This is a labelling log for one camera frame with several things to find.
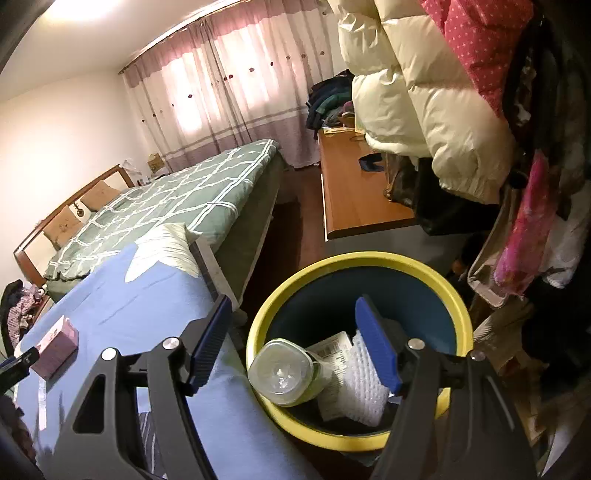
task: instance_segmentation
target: curtain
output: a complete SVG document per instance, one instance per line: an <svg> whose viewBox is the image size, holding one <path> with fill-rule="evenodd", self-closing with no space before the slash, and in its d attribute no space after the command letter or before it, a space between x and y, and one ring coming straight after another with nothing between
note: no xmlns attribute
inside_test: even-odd
<svg viewBox="0 0 591 480"><path fill-rule="evenodd" d="M251 0L199 19L138 57L125 81L173 171L262 138L285 160L319 160L310 87L334 75L316 0Z"/></svg>

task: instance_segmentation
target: curtain rod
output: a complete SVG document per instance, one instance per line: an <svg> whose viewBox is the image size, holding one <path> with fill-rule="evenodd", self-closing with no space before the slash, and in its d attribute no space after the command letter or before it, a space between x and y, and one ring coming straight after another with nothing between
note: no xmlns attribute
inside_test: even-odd
<svg viewBox="0 0 591 480"><path fill-rule="evenodd" d="M225 10L226 8L233 7L236 4L247 3L247 2L250 2L250 1L251 0L217 0L217 2L214 2L214 3L210 4L210 5L206 5L205 7L200 8L193 15L191 15L188 19L186 19L186 20L182 21L181 23L175 25L170 30L167 30L165 33L163 33L159 37L155 38L154 40L152 40L152 42L150 42L144 48L142 48L139 51L139 53L137 55L135 55L133 57L133 59L131 59L129 61L129 63L125 67L123 67L121 69L121 71L119 72L119 74L121 75L125 70L127 70L131 66L131 64L133 62L135 62L138 58L140 58L149 49L151 49L152 47L155 47L160 42L166 40L170 35L172 35L175 32L178 32L179 30L181 30L182 28L186 27L187 25L190 25L191 23L193 23L193 22L195 22L195 21L197 21L197 20L199 20L199 19L201 19L203 17L207 17L207 16L212 15L214 13L217 13L217 12L219 12L221 10Z"/></svg>

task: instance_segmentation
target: pink tissue box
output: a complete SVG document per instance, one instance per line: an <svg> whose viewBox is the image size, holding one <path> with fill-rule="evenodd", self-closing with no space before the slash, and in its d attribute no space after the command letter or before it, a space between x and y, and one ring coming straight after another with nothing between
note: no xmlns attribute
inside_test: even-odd
<svg viewBox="0 0 591 480"><path fill-rule="evenodd" d="M37 344L39 360L31 368L41 378L49 380L77 348L78 330L62 315Z"/></svg>

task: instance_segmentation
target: bubble wrap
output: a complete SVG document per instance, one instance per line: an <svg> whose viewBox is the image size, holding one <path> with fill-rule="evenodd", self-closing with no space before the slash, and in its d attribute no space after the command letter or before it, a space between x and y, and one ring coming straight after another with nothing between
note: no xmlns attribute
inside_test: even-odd
<svg viewBox="0 0 591 480"><path fill-rule="evenodd" d="M365 342L357 330L349 350L343 385L339 389L339 410L351 420L375 427L382 419L388 394L389 390L380 383Z"/></svg>

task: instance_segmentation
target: metal screw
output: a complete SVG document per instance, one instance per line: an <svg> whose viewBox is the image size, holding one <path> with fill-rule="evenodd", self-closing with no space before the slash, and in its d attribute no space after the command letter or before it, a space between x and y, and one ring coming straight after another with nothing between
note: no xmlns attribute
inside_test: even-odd
<svg viewBox="0 0 591 480"><path fill-rule="evenodd" d="M412 350L423 350L425 348L425 342L420 338L411 338L408 341L408 347Z"/></svg>
<svg viewBox="0 0 591 480"><path fill-rule="evenodd" d="M164 342L162 342L162 346L166 350L174 350L176 347L180 345L180 340L176 337L168 337Z"/></svg>
<svg viewBox="0 0 591 480"><path fill-rule="evenodd" d="M470 352L470 358L475 362L482 362L486 358L486 355L480 350L473 350Z"/></svg>
<svg viewBox="0 0 591 480"><path fill-rule="evenodd" d="M105 348L100 356L103 360L106 360L108 362L109 360L113 360L117 356L117 350L115 350L114 348Z"/></svg>

